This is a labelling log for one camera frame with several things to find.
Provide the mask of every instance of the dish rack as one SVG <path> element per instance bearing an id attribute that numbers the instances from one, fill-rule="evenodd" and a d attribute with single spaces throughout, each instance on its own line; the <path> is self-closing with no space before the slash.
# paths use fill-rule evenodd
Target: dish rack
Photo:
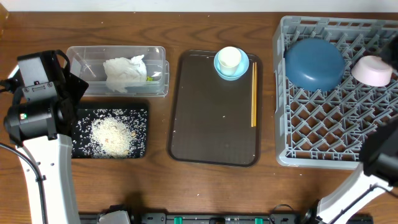
<path id="1" fill-rule="evenodd" d="M 390 84 L 367 86 L 351 69 L 378 55 L 398 34 L 398 21 L 285 16 L 273 37 L 276 81 L 275 149 L 283 166 L 355 169 L 368 134 L 398 113 L 398 73 Z M 285 74 L 286 52 L 297 41 L 319 38 L 341 52 L 343 81 L 332 91 L 306 91 Z"/>

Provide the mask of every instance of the black tray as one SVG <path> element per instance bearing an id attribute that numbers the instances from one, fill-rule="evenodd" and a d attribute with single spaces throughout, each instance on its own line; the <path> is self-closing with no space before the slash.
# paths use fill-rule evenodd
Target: black tray
<path id="1" fill-rule="evenodd" d="M 178 161 L 249 167 L 260 152 L 262 63 L 226 81 L 214 66 L 216 52 L 189 50 L 180 58 L 168 152 Z M 257 126 L 251 127 L 252 63 L 257 62 Z"/>
<path id="2" fill-rule="evenodd" d="M 112 110 L 123 110 L 122 114 L 114 114 Z M 148 127 L 148 107 L 145 104 L 126 104 L 126 103 L 81 103 L 78 105 L 77 115 L 78 121 L 82 121 L 83 118 L 89 118 L 85 123 L 80 122 L 73 126 L 72 129 L 72 159 L 76 158 L 112 158 L 109 155 L 103 157 L 95 157 L 93 148 L 87 146 L 90 143 L 90 132 L 87 131 L 87 127 L 91 125 L 94 119 L 100 118 L 99 115 L 106 115 L 111 113 L 112 117 L 115 116 L 128 116 L 131 120 L 127 121 L 131 129 L 136 132 L 136 141 L 133 142 L 132 148 L 130 148 L 129 154 L 122 159 L 140 158 L 145 155 L 146 144 L 147 144 L 147 127 Z"/>

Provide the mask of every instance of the chopsticks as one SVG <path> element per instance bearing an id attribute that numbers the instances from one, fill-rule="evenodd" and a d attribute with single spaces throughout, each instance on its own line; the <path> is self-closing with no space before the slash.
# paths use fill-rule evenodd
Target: chopsticks
<path id="1" fill-rule="evenodd" d="M 252 66 L 251 82 L 251 127 L 257 125 L 257 62 Z"/>

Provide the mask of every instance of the pink cup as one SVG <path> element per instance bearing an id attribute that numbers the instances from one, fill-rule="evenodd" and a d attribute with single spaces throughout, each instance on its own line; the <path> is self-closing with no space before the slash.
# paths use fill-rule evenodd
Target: pink cup
<path id="1" fill-rule="evenodd" d="M 361 58 L 351 74 L 355 79 L 369 86 L 385 86 L 390 83 L 392 67 L 377 56 L 365 56 Z"/>

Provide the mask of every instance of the brown tray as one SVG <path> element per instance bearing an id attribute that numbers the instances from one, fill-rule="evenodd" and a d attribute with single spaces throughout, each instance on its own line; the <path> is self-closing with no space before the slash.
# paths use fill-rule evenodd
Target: brown tray
<path id="1" fill-rule="evenodd" d="M 260 152 L 262 63 L 226 81 L 213 66 L 217 52 L 189 50 L 180 57 L 168 152 L 178 161 L 249 167 Z M 252 63 L 257 62 L 257 126 L 251 127 Z"/>

